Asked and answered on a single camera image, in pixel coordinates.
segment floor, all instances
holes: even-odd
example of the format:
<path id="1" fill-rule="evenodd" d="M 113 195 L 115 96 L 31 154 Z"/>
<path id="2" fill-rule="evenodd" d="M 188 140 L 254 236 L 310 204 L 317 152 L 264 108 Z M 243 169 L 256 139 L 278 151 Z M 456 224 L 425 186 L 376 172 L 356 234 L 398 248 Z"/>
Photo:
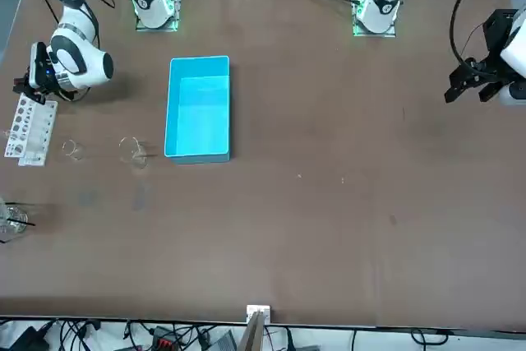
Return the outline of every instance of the floor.
<path id="1" fill-rule="evenodd" d="M 9 322 L 6 325 L 0 326 L 0 347 L 9 347 L 18 336 L 28 327 L 33 326 L 39 329 L 46 324 L 47 321 L 18 321 Z M 50 345 L 50 349 L 56 350 L 59 348 L 59 333 L 61 322 L 53 324 L 46 336 L 46 340 Z M 147 324 L 148 328 L 155 328 L 154 324 Z M 89 330 L 85 337 L 85 342 L 90 348 L 88 351 L 111 351 L 120 350 L 132 346 L 132 342 L 128 339 L 122 339 L 122 335 L 126 325 L 124 323 L 103 322 L 100 330 Z M 143 346 L 143 349 L 148 349 L 151 346 L 151 336 L 139 324 L 132 325 L 133 341 L 137 346 Z M 270 344 L 269 336 L 265 336 L 263 340 L 264 351 L 278 351 L 287 347 L 287 335 L 284 328 L 269 327 L 269 335 L 272 339 Z M 229 330 L 232 331 L 236 344 L 239 344 L 244 331 L 243 327 L 221 326 L 216 327 L 210 331 L 210 343 L 213 344 L 220 339 Z M 315 330 L 315 329 L 291 329 L 294 346 L 296 349 L 302 347 L 316 346 L 315 349 L 344 351 L 351 350 L 353 331 L 352 330 Z M 426 336 L 427 342 L 439 342 L 443 340 L 442 336 Z M 191 341 L 188 336 L 184 337 L 184 341 Z M 65 342 L 66 349 L 74 349 L 72 347 L 72 336 L 69 336 Z M 405 351 L 419 351 L 422 349 L 421 345 L 416 344 L 411 336 L 402 333 L 386 333 L 386 332 L 370 332 L 358 331 L 354 341 L 354 350 L 361 351 L 381 351 L 391 349 L 402 349 Z M 449 340 L 441 346 L 430 347 L 430 349 L 440 351 L 519 351 L 526 350 L 526 341 L 517 339 L 484 339 L 473 337 L 456 337 L 451 336 Z M 188 351 L 200 351 L 201 347 L 197 342 L 188 347 Z"/>

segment brown table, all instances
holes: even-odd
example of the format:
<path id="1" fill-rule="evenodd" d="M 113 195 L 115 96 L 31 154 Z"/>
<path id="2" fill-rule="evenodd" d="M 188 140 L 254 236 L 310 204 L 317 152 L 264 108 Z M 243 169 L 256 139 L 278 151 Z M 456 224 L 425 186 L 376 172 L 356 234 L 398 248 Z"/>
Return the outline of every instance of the brown table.
<path id="1" fill-rule="evenodd" d="M 88 0 L 111 82 L 60 103 L 41 169 L 0 160 L 0 193 L 36 229 L 0 249 L 0 312 L 307 324 L 526 325 L 526 112 L 476 91 L 446 105 L 454 0 L 405 0 L 397 39 L 352 36 L 333 0 L 183 0 L 176 34 L 136 33 L 132 7 Z M 507 0 L 464 0 L 457 41 Z M 22 0 L 0 121 L 30 44 L 55 24 Z M 481 56 L 474 35 L 467 53 Z M 163 157 L 171 58 L 228 55 L 233 157 Z M 136 136 L 144 171 L 118 159 Z M 78 163 L 60 148 L 86 148 Z"/>

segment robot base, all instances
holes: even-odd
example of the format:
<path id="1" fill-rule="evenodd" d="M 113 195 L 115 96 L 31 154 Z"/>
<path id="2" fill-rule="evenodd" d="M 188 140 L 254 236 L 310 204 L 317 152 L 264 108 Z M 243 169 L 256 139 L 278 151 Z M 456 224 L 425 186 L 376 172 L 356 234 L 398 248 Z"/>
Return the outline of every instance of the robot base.
<path id="1" fill-rule="evenodd" d="M 141 20 L 136 17 L 135 30 L 137 32 L 177 32 L 179 21 L 181 20 L 181 0 L 168 0 L 168 6 L 173 7 L 175 12 L 173 13 L 173 16 L 164 23 L 164 25 L 155 29 L 147 28 L 142 24 Z"/>
<path id="2" fill-rule="evenodd" d="M 360 22 L 357 19 L 357 14 L 362 11 L 362 6 L 365 3 L 366 0 L 358 0 L 360 4 L 354 4 L 352 6 L 351 12 L 352 12 L 352 21 L 353 21 L 353 36 L 376 36 L 376 37 L 396 37 L 396 31 L 395 31 L 395 24 L 393 22 L 393 25 L 384 33 L 372 33 L 369 30 L 367 30 L 363 25 L 362 22 Z"/>

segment blue plastic bin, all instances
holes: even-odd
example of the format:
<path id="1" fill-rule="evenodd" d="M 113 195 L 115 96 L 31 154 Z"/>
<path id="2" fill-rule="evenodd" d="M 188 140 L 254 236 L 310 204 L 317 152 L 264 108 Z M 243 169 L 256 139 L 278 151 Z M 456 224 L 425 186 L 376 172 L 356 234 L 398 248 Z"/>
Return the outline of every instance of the blue plastic bin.
<path id="1" fill-rule="evenodd" d="M 170 62 L 164 155 L 176 164 L 230 159 L 230 60 Z"/>

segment glass cup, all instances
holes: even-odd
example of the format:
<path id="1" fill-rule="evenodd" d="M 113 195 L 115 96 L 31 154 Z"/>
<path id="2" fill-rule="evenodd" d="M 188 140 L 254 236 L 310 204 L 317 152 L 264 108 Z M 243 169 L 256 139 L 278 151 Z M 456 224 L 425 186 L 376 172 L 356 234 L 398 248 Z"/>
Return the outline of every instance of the glass cup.
<path id="1" fill-rule="evenodd" d="M 118 143 L 121 161 L 134 168 L 143 169 L 148 164 L 146 149 L 135 137 L 124 137 Z"/>
<path id="2" fill-rule="evenodd" d="M 65 156 L 69 156 L 73 160 L 81 160 L 84 158 L 84 146 L 72 139 L 64 141 L 64 144 L 62 144 L 62 152 Z"/>
<path id="3" fill-rule="evenodd" d="M 6 204 L 0 198 L 0 243 L 5 244 L 18 237 L 27 225 L 33 225 L 29 222 L 28 215 L 19 206 Z"/>

